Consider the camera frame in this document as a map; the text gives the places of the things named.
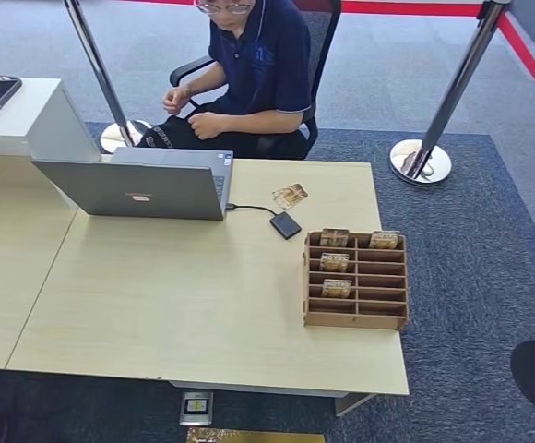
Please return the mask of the person's left hand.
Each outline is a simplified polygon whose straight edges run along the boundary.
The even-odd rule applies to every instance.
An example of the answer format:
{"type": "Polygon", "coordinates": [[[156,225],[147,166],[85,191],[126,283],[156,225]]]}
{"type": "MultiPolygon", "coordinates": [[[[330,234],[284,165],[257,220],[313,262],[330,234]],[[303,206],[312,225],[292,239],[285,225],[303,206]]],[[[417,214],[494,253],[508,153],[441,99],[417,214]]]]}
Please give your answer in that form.
{"type": "Polygon", "coordinates": [[[203,112],[193,114],[187,119],[194,134],[201,140],[217,137],[224,129],[224,121],[223,115],[203,112]]]}

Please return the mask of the person's right hand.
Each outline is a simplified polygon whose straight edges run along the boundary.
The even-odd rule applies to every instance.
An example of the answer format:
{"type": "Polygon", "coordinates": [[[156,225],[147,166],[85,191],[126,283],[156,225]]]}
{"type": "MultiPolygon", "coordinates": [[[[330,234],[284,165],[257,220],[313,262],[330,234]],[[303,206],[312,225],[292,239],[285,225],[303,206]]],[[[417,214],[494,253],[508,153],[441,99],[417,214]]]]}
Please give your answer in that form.
{"type": "Polygon", "coordinates": [[[189,85],[174,87],[168,90],[162,98],[163,108],[170,115],[178,115],[191,100],[189,85]]]}

